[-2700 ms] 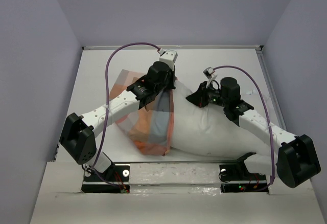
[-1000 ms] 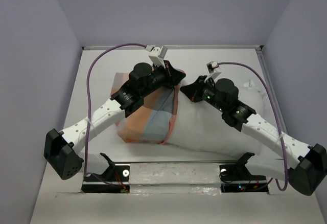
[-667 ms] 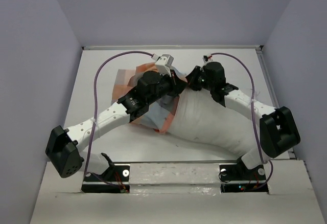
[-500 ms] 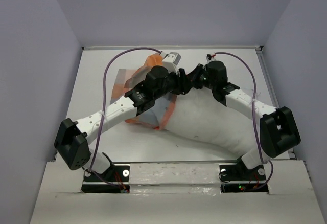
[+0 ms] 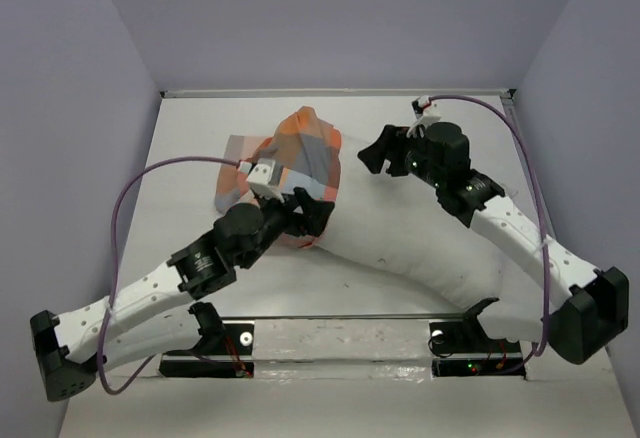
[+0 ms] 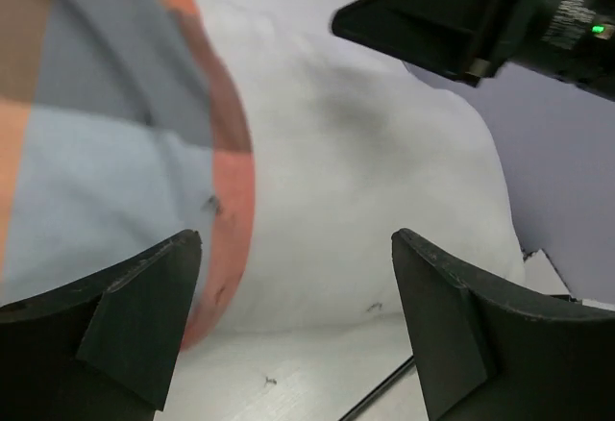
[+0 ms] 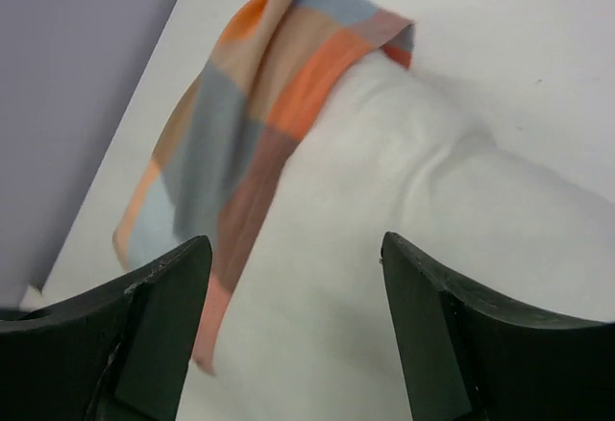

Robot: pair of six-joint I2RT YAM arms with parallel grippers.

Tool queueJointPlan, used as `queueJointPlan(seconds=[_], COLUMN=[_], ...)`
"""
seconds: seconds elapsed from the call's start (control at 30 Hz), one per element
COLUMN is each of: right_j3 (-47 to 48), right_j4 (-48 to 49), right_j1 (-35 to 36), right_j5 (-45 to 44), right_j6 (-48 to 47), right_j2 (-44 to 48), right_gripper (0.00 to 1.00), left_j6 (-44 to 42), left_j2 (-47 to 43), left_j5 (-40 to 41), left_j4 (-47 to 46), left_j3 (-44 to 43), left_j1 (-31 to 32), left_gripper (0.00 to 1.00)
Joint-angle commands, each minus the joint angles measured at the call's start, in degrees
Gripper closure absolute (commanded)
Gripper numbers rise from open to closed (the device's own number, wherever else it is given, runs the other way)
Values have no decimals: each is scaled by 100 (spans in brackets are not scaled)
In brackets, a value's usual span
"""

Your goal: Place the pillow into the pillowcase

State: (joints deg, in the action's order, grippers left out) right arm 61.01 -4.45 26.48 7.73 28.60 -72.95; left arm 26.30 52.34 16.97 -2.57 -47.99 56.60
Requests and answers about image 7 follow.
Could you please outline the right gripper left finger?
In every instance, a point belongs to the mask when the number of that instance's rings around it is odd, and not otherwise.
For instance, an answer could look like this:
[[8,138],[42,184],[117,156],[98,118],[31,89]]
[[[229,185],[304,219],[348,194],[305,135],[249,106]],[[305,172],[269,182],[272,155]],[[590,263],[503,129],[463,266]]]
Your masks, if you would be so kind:
[[36,310],[1,310],[4,420],[173,420],[209,284],[209,240]]

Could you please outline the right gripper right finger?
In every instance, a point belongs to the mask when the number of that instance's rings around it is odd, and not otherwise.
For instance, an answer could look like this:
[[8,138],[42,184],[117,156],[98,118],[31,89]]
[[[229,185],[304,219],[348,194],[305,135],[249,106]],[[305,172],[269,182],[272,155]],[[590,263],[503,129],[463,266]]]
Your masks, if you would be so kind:
[[610,420],[614,327],[510,298],[395,233],[381,245],[416,420]]

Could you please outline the white pillow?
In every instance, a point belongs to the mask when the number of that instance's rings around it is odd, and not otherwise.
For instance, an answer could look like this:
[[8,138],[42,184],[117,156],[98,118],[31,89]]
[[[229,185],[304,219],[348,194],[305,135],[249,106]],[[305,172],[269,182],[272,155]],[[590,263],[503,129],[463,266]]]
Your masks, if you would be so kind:
[[182,420],[413,420],[386,234],[545,310],[614,318],[614,206],[501,147],[380,52],[292,153]]

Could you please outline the orange blue checked pillowcase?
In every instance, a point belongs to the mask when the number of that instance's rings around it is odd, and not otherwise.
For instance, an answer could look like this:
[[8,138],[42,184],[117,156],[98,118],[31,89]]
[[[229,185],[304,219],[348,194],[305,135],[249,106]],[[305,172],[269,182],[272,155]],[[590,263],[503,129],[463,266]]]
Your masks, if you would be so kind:
[[411,20],[368,0],[250,0],[170,114],[112,243],[130,270],[209,238],[204,371],[286,161],[352,65],[383,51],[409,67],[413,38]]

